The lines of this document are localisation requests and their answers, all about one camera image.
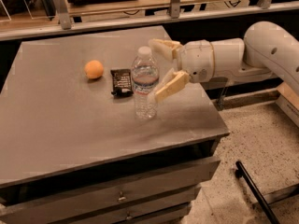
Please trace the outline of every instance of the white robotic arm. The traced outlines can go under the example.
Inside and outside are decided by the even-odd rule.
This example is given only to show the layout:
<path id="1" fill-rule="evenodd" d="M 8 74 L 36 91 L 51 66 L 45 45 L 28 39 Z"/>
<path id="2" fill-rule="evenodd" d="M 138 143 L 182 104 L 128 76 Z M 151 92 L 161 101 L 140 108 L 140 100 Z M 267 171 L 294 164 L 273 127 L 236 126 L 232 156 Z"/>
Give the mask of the white robotic arm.
<path id="1" fill-rule="evenodd" d="M 168 74 L 163 86 L 155 90 L 157 102 L 182 90 L 188 81 L 207 82 L 213 77 L 227 77 L 236 82 L 254 82 L 270 78 L 273 73 L 299 95 L 299 42 L 274 23 L 253 24 L 244 40 L 200 40 L 175 48 L 164 45 L 161 40 L 151 40 L 149 45 L 166 58 L 177 59 L 178 70 L 183 71 Z"/>

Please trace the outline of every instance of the concrete floor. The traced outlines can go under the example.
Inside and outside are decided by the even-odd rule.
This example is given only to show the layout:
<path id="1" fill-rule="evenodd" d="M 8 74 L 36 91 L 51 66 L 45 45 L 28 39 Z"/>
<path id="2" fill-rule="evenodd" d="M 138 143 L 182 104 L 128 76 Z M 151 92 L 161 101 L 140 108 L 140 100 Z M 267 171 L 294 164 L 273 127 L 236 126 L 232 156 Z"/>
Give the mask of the concrete floor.
<path id="1" fill-rule="evenodd" d="M 231 134 L 215 155 L 221 164 L 210 181 L 202 183 L 191 212 L 167 224 L 267 224 L 243 178 L 235 178 L 241 160 L 265 195 L 299 183 L 299 128 L 275 104 L 274 92 L 226 98 L 221 116 Z M 274 203 L 281 224 L 299 223 L 299 196 Z"/>

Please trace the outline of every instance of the orange ball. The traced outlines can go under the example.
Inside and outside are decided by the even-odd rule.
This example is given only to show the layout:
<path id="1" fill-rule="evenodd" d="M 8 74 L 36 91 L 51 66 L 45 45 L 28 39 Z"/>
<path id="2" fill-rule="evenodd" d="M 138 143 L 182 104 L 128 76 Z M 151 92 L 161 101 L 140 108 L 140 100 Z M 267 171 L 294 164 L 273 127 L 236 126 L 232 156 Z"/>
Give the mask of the orange ball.
<path id="1" fill-rule="evenodd" d="M 104 66 L 96 60 L 92 60 L 85 64 L 84 71 L 89 79 L 99 78 L 104 74 Z"/>

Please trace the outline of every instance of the black packet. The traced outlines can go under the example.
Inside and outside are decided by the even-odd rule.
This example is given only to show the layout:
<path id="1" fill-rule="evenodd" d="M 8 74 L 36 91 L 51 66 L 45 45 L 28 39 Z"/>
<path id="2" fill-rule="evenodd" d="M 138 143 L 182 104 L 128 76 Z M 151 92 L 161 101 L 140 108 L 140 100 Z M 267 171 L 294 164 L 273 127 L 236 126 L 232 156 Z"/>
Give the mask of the black packet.
<path id="1" fill-rule="evenodd" d="M 111 70 L 113 92 L 116 97 L 128 97 L 133 94 L 130 69 Z"/>

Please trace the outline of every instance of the water bottle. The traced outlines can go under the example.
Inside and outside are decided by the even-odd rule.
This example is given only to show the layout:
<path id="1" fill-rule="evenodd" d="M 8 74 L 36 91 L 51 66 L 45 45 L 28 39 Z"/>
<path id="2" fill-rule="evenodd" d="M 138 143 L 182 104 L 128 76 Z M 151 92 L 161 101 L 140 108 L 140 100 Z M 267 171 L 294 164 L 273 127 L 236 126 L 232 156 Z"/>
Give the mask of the water bottle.
<path id="1" fill-rule="evenodd" d="M 149 47 L 141 47 L 131 67 L 135 112 L 141 119 L 151 119 L 157 105 L 148 103 L 148 94 L 159 83 L 159 69 Z"/>

